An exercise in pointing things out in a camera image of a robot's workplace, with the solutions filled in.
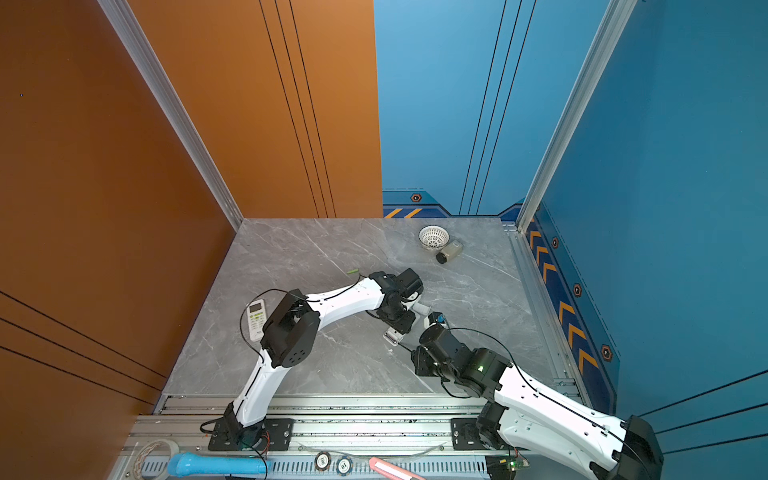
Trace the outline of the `white battery cover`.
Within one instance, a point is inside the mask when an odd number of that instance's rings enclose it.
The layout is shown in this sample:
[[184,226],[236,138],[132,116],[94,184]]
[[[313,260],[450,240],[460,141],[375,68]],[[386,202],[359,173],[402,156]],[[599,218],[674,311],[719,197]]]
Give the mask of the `white battery cover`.
[[428,305],[424,305],[420,302],[414,302],[411,305],[411,310],[418,316],[427,317],[431,312],[432,308]]

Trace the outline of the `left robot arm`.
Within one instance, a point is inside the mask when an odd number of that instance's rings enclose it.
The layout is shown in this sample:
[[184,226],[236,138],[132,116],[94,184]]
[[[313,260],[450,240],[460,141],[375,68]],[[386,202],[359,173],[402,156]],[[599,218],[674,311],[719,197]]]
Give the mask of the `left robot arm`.
[[388,329],[405,335],[416,321],[413,305],[423,293],[419,275],[383,271],[360,275],[349,286],[319,294],[286,291],[261,327],[258,359],[239,395],[225,408],[214,431],[237,450],[261,439],[267,408],[289,370],[307,359],[317,334],[347,317],[373,312]]

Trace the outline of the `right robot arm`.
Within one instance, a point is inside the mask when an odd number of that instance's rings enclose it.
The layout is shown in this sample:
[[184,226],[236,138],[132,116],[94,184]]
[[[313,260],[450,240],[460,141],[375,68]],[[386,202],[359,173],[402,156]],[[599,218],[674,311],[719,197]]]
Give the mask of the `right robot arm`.
[[659,479],[664,458],[652,426],[578,403],[488,348],[471,349],[433,324],[411,354],[419,376],[451,382],[486,404],[476,425],[494,450],[517,447],[589,479]]

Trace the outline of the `patterned white ceramic bowl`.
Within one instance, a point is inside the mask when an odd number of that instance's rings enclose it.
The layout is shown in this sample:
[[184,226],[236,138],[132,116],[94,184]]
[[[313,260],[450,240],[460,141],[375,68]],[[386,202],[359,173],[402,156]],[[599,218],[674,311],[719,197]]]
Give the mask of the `patterned white ceramic bowl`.
[[418,238],[423,247],[440,250],[449,243],[450,234],[443,227],[428,225],[419,231]]

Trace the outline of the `glass jar with black lid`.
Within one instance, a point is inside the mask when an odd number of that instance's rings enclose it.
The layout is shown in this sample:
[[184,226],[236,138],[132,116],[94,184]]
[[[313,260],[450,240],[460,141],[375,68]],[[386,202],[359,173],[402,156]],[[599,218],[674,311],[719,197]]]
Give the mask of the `glass jar with black lid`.
[[464,245],[460,241],[454,240],[447,243],[441,250],[439,250],[435,258],[438,263],[446,264],[449,261],[456,259],[462,253],[463,249]]

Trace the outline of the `small green circuit board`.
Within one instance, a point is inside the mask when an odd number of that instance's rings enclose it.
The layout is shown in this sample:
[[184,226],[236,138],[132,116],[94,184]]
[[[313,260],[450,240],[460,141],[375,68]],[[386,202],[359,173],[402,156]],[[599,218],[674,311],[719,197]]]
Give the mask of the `small green circuit board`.
[[490,480],[514,480],[521,469],[530,467],[527,459],[512,456],[486,456],[485,464]]

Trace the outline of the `clear tape roll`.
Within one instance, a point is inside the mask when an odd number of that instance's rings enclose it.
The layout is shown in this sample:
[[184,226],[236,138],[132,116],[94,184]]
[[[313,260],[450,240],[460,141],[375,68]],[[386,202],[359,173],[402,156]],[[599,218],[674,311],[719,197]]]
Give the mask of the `clear tape roll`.
[[175,441],[151,440],[134,455],[127,476],[129,479],[169,479],[170,460],[179,453],[180,447]]

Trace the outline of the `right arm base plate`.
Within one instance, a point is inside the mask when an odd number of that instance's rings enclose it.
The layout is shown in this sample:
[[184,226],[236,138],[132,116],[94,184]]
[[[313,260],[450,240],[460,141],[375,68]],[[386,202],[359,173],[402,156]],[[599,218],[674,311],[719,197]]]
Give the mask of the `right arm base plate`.
[[450,420],[453,448],[457,451],[498,450],[499,438],[490,424],[476,417]]

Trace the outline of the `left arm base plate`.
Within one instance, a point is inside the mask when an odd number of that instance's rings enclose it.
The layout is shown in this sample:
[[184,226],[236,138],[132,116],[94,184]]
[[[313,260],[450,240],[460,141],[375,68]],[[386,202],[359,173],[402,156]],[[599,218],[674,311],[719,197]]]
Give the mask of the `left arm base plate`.
[[254,426],[247,427],[238,434],[230,432],[227,422],[219,417],[211,429],[203,426],[209,435],[208,450],[211,452],[234,452],[254,450],[264,452],[283,452],[290,446],[294,428],[291,418],[266,418]]

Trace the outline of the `aluminium corner post right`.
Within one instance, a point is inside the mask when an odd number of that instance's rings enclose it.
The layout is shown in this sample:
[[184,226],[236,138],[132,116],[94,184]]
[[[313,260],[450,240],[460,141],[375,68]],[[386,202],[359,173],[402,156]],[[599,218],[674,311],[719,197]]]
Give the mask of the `aluminium corner post right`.
[[525,233],[532,222],[637,3],[608,3],[515,221],[518,233]]

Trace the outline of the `aluminium corner post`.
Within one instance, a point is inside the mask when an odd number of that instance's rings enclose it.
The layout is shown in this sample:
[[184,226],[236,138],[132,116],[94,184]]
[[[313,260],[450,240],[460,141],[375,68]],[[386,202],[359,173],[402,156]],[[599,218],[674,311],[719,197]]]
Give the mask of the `aluminium corner post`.
[[237,231],[244,216],[129,3],[99,0],[98,4],[226,219]]
[[525,233],[532,222],[637,3],[608,3],[515,221],[518,233]]

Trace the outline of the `aluminium corner post left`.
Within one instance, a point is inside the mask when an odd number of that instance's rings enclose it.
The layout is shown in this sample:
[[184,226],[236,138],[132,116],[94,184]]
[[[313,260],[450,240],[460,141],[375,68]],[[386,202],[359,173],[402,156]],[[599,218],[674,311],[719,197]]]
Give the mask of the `aluminium corner post left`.
[[129,3],[99,0],[98,4],[226,219],[237,231],[244,216]]

